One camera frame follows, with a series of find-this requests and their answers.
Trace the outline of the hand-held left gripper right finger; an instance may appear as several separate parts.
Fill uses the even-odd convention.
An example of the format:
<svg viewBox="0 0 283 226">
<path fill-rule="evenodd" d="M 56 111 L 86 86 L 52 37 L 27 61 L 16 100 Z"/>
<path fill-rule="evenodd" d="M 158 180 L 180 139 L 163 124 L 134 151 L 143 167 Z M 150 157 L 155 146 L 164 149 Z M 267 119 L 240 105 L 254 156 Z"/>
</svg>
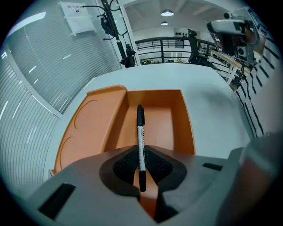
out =
<svg viewBox="0 0 283 226">
<path fill-rule="evenodd" d="M 145 147 L 146 167 L 158 186 L 154 219 L 161 226 L 216 226 L 239 166 L 242 148 L 227 159 Z"/>
</svg>

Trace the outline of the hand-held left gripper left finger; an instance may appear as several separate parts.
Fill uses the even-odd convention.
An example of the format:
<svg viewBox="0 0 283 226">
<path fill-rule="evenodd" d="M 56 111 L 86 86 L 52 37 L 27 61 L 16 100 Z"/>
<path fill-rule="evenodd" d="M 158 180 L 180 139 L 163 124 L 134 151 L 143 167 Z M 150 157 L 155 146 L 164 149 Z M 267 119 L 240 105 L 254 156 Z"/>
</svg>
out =
<svg viewBox="0 0 283 226">
<path fill-rule="evenodd" d="M 46 180 L 27 200 L 41 223 L 55 226 L 153 226 L 139 204 L 139 190 L 113 167 L 129 159 L 129 146 L 75 161 Z"/>
</svg>

